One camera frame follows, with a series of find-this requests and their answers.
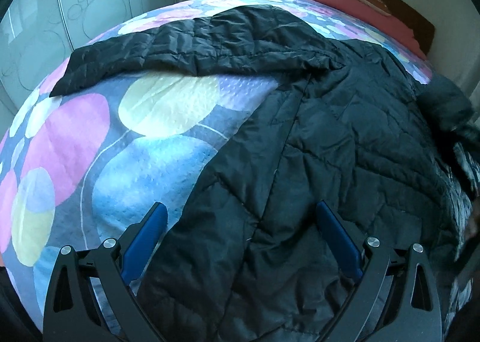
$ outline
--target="metal screw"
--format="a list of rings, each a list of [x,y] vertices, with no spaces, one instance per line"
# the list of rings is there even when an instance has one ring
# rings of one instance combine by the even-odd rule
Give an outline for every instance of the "metal screw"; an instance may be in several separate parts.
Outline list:
[[[372,246],[372,247],[380,246],[380,241],[377,238],[374,238],[373,236],[367,239],[367,243],[369,246]]]
[[[415,243],[412,247],[417,253],[423,253],[423,246],[421,244]]]
[[[68,254],[70,251],[71,251],[71,247],[70,247],[70,246],[63,246],[62,249],[60,250],[60,252],[61,252],[63,255]]]
[[[103,242],[103,247],[112,248],[116,244],[117,244],[117,241],[113,238],[110,238]]]

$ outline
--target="bedspread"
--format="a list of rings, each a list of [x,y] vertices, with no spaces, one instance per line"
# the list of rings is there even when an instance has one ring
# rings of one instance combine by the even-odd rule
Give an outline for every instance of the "bedspread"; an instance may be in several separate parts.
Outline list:
[[[133,18],[92,42],[259,4],[280,7],[327,38],[380,44],[416,80],[431,77],[429,65],[393,39],[310,0],[191,0]],[[171,228],[203,167],[278,86],[275,74],[145,71],[50,98],[67,64],[32,92],[0,143],[0,252],[40,329],[59,249],[92,248],[119,237],[153,200],[167,206]],[[98,283],[95,291],[111,321]]]

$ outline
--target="blue gripper pad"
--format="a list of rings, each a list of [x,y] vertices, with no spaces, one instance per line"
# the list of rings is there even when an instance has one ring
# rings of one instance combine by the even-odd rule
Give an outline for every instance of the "blue gripper pad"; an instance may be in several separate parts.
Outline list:
[[[121,277],[126,285],[142,275],[160,236],[167,230],[167,220],[167,208],[159,203],[123,255]]]
[[[343,274],[353,279],[355,283],[359,282],[363,271],[362,255],[357,246],[324,201],[317,204],[315,214],[318,229],[322,232]]]

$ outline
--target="pillow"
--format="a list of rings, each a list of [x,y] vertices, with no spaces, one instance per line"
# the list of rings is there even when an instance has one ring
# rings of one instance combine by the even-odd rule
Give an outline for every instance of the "pillow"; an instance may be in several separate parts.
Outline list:
[[[324,5],[336,8],[346,14],[351,15],[369,25],[377,28],[379,31],[397,40],[400,44],[408,48],[412,53],[422,60],[427,57],[421,51],[420,45],[413,36],[413,31],[402,21],[392,15],[386,16],[375,11],[359,0],[314,0]]]
[[[359,0],[360,2],[370,6],[376,12],[389,17],[392,15],[390,10],[388,9],[387,5],[382,0]]]

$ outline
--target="pink pillow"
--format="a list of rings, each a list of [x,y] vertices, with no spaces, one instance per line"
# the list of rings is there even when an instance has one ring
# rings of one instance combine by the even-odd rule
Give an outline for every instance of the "pink pillow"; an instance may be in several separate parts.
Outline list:
[[[379,31],[397,40],[400,44],[408,48],[422,60],[427,59],[425,54],[421,51],[418,41],[415,40],[412,29],[410,29],[398,18],[395,18],[394,16],[382,15],[359,0],[315,1],[330,6],[331,8],[336,8],[337,10],[340,10],[351,15],[352,17],[368,23],[371,26],[376,27]]]

